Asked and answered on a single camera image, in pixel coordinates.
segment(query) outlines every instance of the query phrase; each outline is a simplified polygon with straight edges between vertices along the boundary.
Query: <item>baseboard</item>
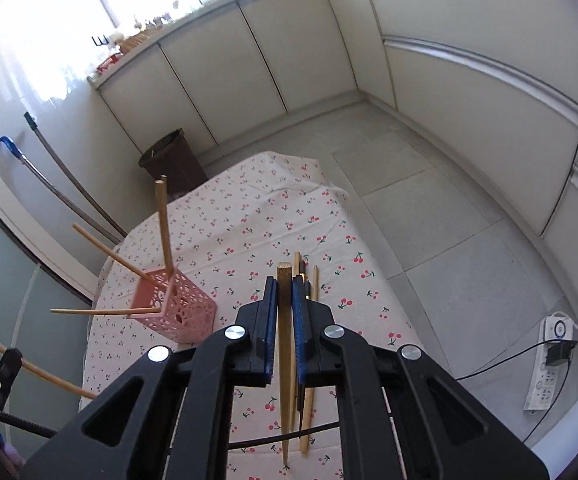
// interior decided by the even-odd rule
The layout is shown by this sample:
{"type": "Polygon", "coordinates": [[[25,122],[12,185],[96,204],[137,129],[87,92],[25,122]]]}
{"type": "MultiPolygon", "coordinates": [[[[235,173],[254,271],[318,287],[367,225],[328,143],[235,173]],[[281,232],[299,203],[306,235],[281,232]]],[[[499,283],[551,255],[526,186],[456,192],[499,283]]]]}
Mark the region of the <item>baseboard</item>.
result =
{"type": "Polygon", "coordinates": [[[302,123],[313,117],[325,114],[332,110],[342,108],[360,101],[365,100],[365,95],[358,90],[353,90],[351,92],[344,92],[342,94],[335,95],[333,97],[323,99],[312,105],[308,105],[304,108],[300,108],[294,112],[290,112],[277,119],[272,119],[266,123],[256,126],[240,135],[233,137],[232,139],[226,140],[222,144],[210,148],[204,153],[198,155],[198,161],[200,165],[207,166],[212,162],[215,162],[219,158],[222,158],[229,153],[233,153],[240,148],[248,146],[252,142],[268,137],[280,130],[284,130],[295,124],[302,123]]]}
{"type": "Polygon", "coordinates": [[[416,121],[413,121],[409,117],[401,114],[400,112],[397,112],[389,105],[383,103],[379,99],[376,99],[372,95],[366,94],[366,97],[371,104],[395,117],[397,120],[414,130],[420,137],[423,137],[424,139],[431,142],[431,144],[437,147],[437,149],[439,149],[451,160],[453,160],[458,166],[460,166],[472,179],[474,179],[480,185],[480,187],[482,187],[482,189],[484,189],[490,195],[490,197],[493,198],[493,200],[498,203],[501,208],[503,208],[505,213],[509,215],[509,218],[514,221],[514,223],[519,227],[519,229],[541,255],[544,262],[547,264],[547,267],[549,267],[552,274],[554,275],[554,278],[556,278],[560,288],[562,288],[563,293],[572,306],[572,310],[578,318],[578,294],[573,288],[573,285],[571,284],[563,268],[560,266],[560,263],[544,243],[544,240],[530,227],[528,222],[511,204],[511,202],[505,198],[498,187],[496,187],[488,177],[482,174],[480,170],[478,170],[469,160],[466,160],[466,158],[464,158],[462,155],[456,153],[447,143],[445,143],[437,135],[430,132],[424,126],[421,126],[420,124],[416,123],[416,121]]]}

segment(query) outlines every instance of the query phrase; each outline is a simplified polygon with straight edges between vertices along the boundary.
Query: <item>black cable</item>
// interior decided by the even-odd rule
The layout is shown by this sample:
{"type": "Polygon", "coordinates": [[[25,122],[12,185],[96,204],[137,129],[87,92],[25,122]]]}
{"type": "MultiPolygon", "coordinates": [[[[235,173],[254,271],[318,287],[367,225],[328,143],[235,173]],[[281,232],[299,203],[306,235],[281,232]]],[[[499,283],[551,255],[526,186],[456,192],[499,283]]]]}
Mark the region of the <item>black cable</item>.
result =
{"type": "Polygon", "coordinates": [[[45,438],[51,438],[53,435],[58,433],[55,430],[50,430],[49,428],[45,428],[44,426],[34,424],[32,422],[29,422],[28,420],[24,420],[24,418],[18,418],[14,415],[1,411],[0,411],[0,422],[13,426],[15,428],[19,428],[20,430],[28,431],[29,433],[33,433],[38,436],[43,436],[45,438]]]}
{"type": "Polygon", "coordinates": [[[456,381],[463,381],[463,380],[465,380],[465,379],[469,379],[470,377],[474,377],[474,376],[476,376],[476,375],[483,374],[483,373],[485,373],[486,371],[489,371],[489,370],[491,370],[492,368],[495,368],[495,367],[498,366],[498,365],[501,365],[501,364],[503,364],[503,363],[506,363],[507,361],[509,361],[509,360],[511,360],[511,359],[513,359],[513,358],[515,358],[515,357],[518,357],[519,355],[522,355],[522,354],[524,354],[525,352],[528,352],[528,351],[530,351],[531,349],[536,348],[536,347],[538,347],[538,346],[540,346],[540,345],[544,345],[544,344],[547,344],[547,343],[559,343],[559,342],[561,342],[561,341],[562,341],[562,339],[548,339],[547,341],[541,341],[540,343],[536,343],[535,345],[531,345],[529,348],[525,348],[522,352],[518,352],[517,354],[513,354],[511,357],[507,357],[506,359],[503,359],[502,361],[500,361],[500,362],[498,362],[498,363],[496,363],[496,364],[494,364],[494,365],[492,365],[492,366],[488,366],[488,367],[485,368],[484,370],[479,370],[479,371],[477,371],[477,372],[474,372],[474,373],[472,373],[472,374],[466,375],[466,376],[464,376],[464,377],[458,377],[458,378],[456,379],[456,381]]]}
{"type": "Polygon", "coordinates": [[[523,444],[527,441],[527,439],[532,436],[532,433],[536,430],[536,428],[538,428],[538,426],[540,426],[540,423],[544,420],[544,418],[549,414],[549,411],[554,407],[554,404],[556,403],[556,400],[558,400],[558,397],[560,397],[560,392],[562,392],[562,389],[565,387],[565,381],[567,380],[567,376],[569,375],[569,370],[572,367],[572,358],[570,357],[569,360],[567,361],[567,373],[565,374],[565,378],[562,380],[562,384],[560,385],[560,390],[558,390],[558,393],[556,394],[556,396],[554,397],[554,402],[552,402],[552,405],[547,408],[547,411],[544,412],[544,415],[541,416],[540,420],[538,421],[538,423],[534,426],[533,430],[531,430],[529,432],[529,434],[527,436],[525,436],[525,438],[523,439],[523,444]]]}
{"type": "Polygon", "coordinates": [[[282,435],[268,436],[265,438],[255,438],[253,440],[240,440],[239,442],[230,442],[229,449],[241,449],[243,447],[264,446],[265,444],[274,444],[282,442],[283,440],[290,440],[291,438],[300,438],[301,436],[310,435],[312,433],[319,433],[320,431],[333,430],[340,426],[340,421],[322,424],[321,426],[314,426],[308,430],[294,431],[293,433],[285,433],[282,435]]]}

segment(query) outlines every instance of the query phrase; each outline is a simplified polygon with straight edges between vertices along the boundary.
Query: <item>silver screw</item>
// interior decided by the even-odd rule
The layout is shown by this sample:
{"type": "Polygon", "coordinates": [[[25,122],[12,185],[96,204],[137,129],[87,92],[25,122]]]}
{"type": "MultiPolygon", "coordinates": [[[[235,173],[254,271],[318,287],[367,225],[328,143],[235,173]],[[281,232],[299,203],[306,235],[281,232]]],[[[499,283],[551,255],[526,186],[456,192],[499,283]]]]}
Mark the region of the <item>silver screw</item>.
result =
{"type": "Polygon", "coordinates": [[[405,359],[415,361],[416,359],[420,359],[421,355],[422,350],[418,348],[416,345],[407,345],[402,347],[402,356],[405,359]]]}
{"type": "Polygon", "coordinates": [[[240,339],[245,335],[245,328],[240,325],[231,325],[224,329],[227,339],[240,339]]]}
{"type": "Polygon", "coordinates": [[[345,335],[345,329],[340,325],[329,325],[325,327],[325,336],[330,339],[339,339],[345,335]]]}
{"type": "Polygon", "coordinates": [[[149,350],[147,356],[151,361],[159,363],[160,361],[164,361],[167,357],[169,357],[170,353],[171,350],[169,350],[166,346],[154,346],[149,350]]]}

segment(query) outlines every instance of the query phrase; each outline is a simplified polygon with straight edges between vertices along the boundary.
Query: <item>pink basket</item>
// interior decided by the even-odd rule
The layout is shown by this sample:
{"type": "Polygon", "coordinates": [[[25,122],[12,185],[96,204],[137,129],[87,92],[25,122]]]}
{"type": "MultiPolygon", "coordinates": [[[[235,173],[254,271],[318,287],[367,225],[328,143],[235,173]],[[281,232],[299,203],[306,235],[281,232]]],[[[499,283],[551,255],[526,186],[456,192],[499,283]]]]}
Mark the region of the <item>pink basket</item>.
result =
{"type": "MultiPolygon", "coordinates": [[[[162,267],[146,273],[167,284],[166,271],[162,267]]],[[[166,291],[140,279],[131,308],[148,307],[158,307],[160,312],[129,317],[176,343],[200,343],[213,332],[215,301],[178,269],[166,291]]]]}

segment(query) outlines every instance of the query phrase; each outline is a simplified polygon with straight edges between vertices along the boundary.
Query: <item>tiled floor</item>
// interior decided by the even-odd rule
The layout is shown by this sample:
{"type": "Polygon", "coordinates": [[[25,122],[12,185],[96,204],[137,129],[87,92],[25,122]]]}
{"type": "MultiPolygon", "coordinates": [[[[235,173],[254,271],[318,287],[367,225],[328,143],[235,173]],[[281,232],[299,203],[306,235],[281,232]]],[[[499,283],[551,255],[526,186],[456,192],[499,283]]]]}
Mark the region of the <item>tiled floor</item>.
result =
{"type": "MultiPolygon", "coordinates": [[[[351,217],[425,349],[454,376],[537,342],[549,312],[573,315],[541,257],[496,202],[382,110],[367,103],[341,108],[231,153],[207,173],[264,150],[317,158],[330,181],[349,192],[351,217]]],[[[534,355],[464,383],[520,438],[542,416],[522,410],[534,355]]],[[[577,398],[578,349],[562,395],[527,444],[577,398]]]]}

